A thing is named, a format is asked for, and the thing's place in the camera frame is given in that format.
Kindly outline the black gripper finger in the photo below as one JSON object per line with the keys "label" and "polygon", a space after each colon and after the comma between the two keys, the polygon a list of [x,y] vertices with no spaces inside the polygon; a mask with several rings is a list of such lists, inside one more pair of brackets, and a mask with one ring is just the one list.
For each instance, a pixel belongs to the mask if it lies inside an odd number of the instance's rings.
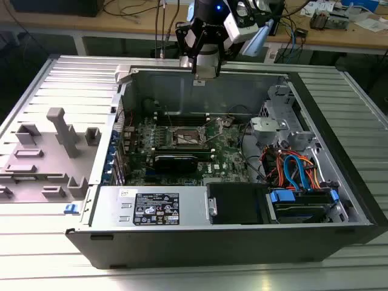
{"label": "black gripper finger", "polygon": [[218,28],[212,36],[213,44],[216,46],[215,57],[215,75],[219,76],[221,65],[225,61],[224,41],[227,39],[227,33],[223,28]]}
{"label": "black gripper finger", "polygon": [[[179,53],[192,60],[192,73],[196,73],[198,55],[204,45],[204,30],[202,21],[179,22],[176,24],[175,34],[178,42]],[[186,37],[189,33],[194,36],[193,44],[189,45]]]}

